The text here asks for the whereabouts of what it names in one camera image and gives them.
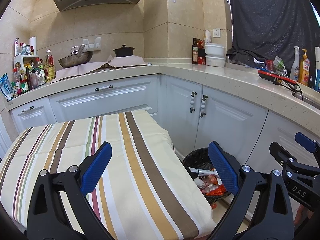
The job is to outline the person's right hand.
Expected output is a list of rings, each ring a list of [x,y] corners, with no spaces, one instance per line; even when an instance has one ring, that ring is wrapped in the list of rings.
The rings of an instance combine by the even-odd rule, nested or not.
[[[307,209],[305,206],[300,205],[297,209],[296,216],[294,219],[294,226],[295,230],[299,228],[299,226],[304,222],[306,219],[310,219],[313,216],[314,212]]]

